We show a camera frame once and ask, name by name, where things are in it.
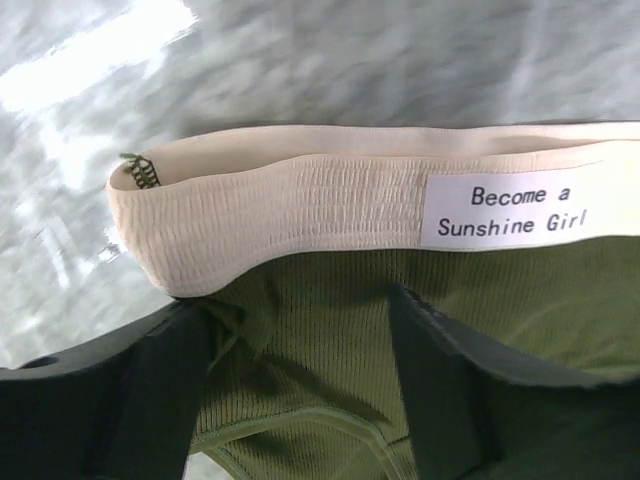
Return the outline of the olive green underwear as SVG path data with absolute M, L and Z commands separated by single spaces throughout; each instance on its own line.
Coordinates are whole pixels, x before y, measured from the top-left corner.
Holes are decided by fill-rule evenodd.
M 126 154 L 126 249 L 203 308 L 193 452 L 235 479 L 422 479 L 398 285 L 525 354 L 639 381 L 639 126 L 271 126 Z

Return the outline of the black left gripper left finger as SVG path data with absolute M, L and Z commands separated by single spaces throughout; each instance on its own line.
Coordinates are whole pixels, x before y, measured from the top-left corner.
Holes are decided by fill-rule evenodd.
M 174 302 L 2 369 L 2 478 L 182 478 L 215 351 L 210 323 Z

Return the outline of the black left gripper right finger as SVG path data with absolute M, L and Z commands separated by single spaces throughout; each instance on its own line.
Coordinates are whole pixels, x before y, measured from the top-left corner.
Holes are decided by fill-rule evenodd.
M 395 362 L 422 479 L 635 479 L 639 381 L 510 348 L 402 285 Z

